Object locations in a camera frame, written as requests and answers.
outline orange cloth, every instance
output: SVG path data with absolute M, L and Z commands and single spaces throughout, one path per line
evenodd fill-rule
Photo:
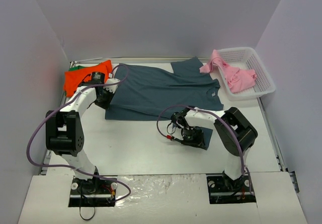
M 91 76 L 87 74 L 92 74 L 92 72 L 101 72 L 105 74 L 105 82 L 109 78 L 109 73 L 112 73 L 112 64 L 110 60 L 106 60 L 98 65 L 92 67 L 86 67 L 84 69 L 78 69 L 74 71 L 65 72 L 65 84 L 64 91 L 66 91 L 67 97 L 72 97 L 78 87 L 78 85 L 84 81 L 88 82 L 91 79 Z

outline laundry basket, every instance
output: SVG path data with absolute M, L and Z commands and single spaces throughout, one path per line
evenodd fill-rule
M 228 98 L 231 101 L 254 99 L 275 91 L 276 87 L 272 78 L 254 49 L 249 47 L 228 48 L 218 50 L 218 53 L 231 66 L 236 66 L 241 69 L 254 69 L 257 74 L 255 85 L 252 88 L 238 93 L 232 93 L 222 70 L 219 69 L 220 75 L 224 79 Z

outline robotic arm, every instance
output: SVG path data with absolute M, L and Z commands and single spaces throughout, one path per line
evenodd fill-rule
M 181 129 L 183 139 L 168 137 L 178 141 L 181 144 L 193 147 L 205 148 L 203 131 L 200 127 L 216 129 L 222 143 L 228 151 L 228 158 L 223 178 L 226 186 L 233 190 L 239 185 L 242 177 L 241 162 L 237 146 L 227 128 L 214 116 L 200 112 L 198 108 L 193 111 L 185 108 L 181 112 L 175 112 L 171 116 L 171 122 L 174 126 Z M 250 148 L 254 145 L 255 139 L 258 136 L 255 128 L 248 122 L 242 113 L 236 108 L 231 107 L 227 111 L 208 111 L 218 115 L 224 120 L 237 137 L 243 155 L 244 163 Z
M 111 84 L 119 82 L 116 78 L 108 78 L 101 72 L 93 72 L 89 82 L 82 82 L 71 100 L 85 87 L 97 84 Z M 113 99 L 118 85 L 108 87 L 95 87 L 87 89 L 70 105 L 62 108 L 53 115 L 46 123 L 46 147 L 55 154 L 62 156 L 69 165 L 76 167 L 86 173 L 97 174 L 97 168 L 88 159 L 84 146 L 84 133 L 81 117 L 92 103 L 107 110 Z M 80 180 L 91 179 L 88 175 L 75 171 L 75 177 Z

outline dark blue garment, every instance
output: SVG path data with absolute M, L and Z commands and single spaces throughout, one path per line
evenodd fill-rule
M 174 73 L 155 67 L 127 65 L 128 78 L 118 87 L 105 119 L 156 121 L 162 110 L 176 104 L 222 110 L 223 105 L 218 97 L 219 81 L 213 80 L 208 74 L 200 74 L 202 65 L 196 57 L 172 62 Z M 125 75 L 126 69 L 120 67 L 115 77 L 122 79 Z M 182 107 L 170 109 L 162 120 L 169 119 L 174 112 L 181 110 Z M 211 133 L 205 131 L 208 143 Z

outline pink towel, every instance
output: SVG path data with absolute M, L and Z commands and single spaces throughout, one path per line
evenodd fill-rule
M 240 69 L 230 66 L 220 57 L 217 50 L 212 52 L 207 64 L 200 67 L 200 73 L 212 72 L 213 65 L 222 70 L 232 93 L 241 92 L 255 85 L 257 75 L 253 69 Z

